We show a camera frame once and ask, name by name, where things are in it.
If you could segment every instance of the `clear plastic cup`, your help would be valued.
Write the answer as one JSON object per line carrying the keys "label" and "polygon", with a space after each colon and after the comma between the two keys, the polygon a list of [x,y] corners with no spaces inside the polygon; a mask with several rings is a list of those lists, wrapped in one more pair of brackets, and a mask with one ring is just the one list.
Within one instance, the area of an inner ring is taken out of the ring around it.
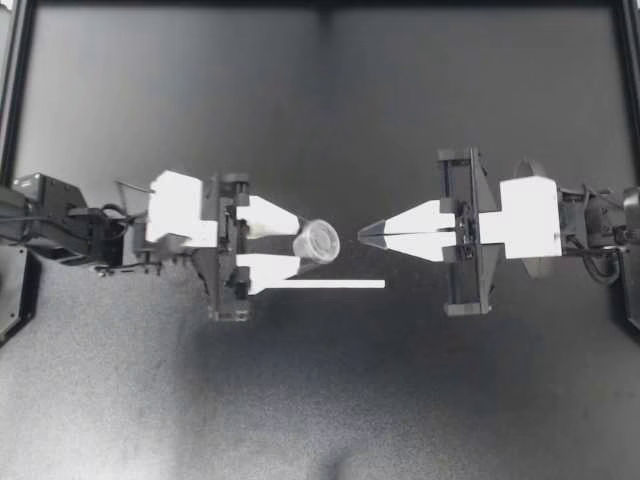
{"label": "clear plastic cup", "polygon": [[324,220],[312,220],[293,241],[293,253],[316,263],[331,263],[340,253],[340,237]]}

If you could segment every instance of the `cable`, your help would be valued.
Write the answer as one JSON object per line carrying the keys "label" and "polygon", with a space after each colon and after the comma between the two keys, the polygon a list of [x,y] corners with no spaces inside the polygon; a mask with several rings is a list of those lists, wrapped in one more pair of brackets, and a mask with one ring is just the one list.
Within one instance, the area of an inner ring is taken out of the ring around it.
{"label": "cable", "polygon": [[584,264],[587,273],[593,281],[600,285],[610,286],[613,285],[616,280],[618,280],[618,278],[620,277],[620,263],[618,257],[613,258],[613,261],[611,262],[611,265],[613,267],[613,272],[611,273],[605,273],[601,271],[594,261],[594,257],[596,256],[611,257],[613,252],[610,253],[603,251],[602,253],[600,253],[600,255],[598,255],[599,252],[597,250],[587,249],[582,244],[582,242],[575,237],[569,237],[567,240],[578,247],[578,249],[572,251],[572,253],[576,253],[582,257],[582,263]]}
{"label": "cable", "polygon": [[145,187],[140,187],[138,185],[134,185],[133,183],[128,183],[128,182],[123,182],[122,180],[116,180],[116,183],[118,185],[121,185],[123,187],[127,187],[130,188],[131,190],[137,190],[138,192],[142,192],[142,193],[156,193],[155,190],[151,189],[151,188],[145,188]]}
{"label": "cable", "polygon": [[11,222],[50,222],[47,217],[0,217],[0,223]]}

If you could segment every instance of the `dark gray surface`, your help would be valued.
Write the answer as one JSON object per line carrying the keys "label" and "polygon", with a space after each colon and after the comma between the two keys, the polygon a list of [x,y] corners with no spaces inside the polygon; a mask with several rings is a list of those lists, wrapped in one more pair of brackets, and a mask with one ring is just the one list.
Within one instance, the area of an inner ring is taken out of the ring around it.
{"label": "dark gray surface", "polygon": [[634,183],[602,8],[45,8],[18,173],[95,203],[167,167],[243,170],[331,221],[324,276],[384,292],[266,292],[212,325],[188,272],[103,281],[47,265],[0,349],[0,478],[638,478],[640,346],[562,262],[502,265],[494,313],[448,319],[444,268],[356,231],[439,194],[436,149]]}

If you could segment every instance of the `black frame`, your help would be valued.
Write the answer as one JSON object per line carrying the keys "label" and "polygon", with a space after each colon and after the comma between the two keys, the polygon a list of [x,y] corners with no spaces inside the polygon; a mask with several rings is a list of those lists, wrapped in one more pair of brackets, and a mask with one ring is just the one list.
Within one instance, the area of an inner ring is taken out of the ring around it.
{"label": "black frame", "polygon": [[[18,141],[18,129],[20,127],[20,113],[24,87],[26,84],[31,39],[34,31],[35,14],[38,8],[38,0],[15,0],[13,15],[9,30],[9,39],[6,47],[2,71],[2,90],[0,94],[0,185],[8,186],[13,180],[16,146]],[[367,2],[355,2],[359,6],[365,6]],[[373,5],[381,2],[372,1]],[[465,2],[435,2],[440,4],[465,3]],[[551,4],[593,5],[592,0],[550,2]],[[618,40],[619,57],[624,69],[624,81],[627,94],[627,106],[632,133],[632,148],[636,157],[636,177],[640,180],[640,13],[637,0],[609,0],[597,2],[609,4],[613,10],[616,22],[616,36]],[[289,6],[300,4],[313,6],[320,9],[339,8],[342,2],[316,0],[315,2],[287,2]],[[500,1],[494,0],[488,5],[540,5],[547,2],[530,2],[522,0]]]}

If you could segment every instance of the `white rod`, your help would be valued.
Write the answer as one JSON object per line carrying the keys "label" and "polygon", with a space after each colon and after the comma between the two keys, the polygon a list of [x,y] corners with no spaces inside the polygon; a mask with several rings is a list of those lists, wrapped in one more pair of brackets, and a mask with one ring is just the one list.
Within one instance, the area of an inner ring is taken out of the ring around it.
{"label": "white rod", "polygon": [[384,280],[280,280],[266,288],[384,288]]}

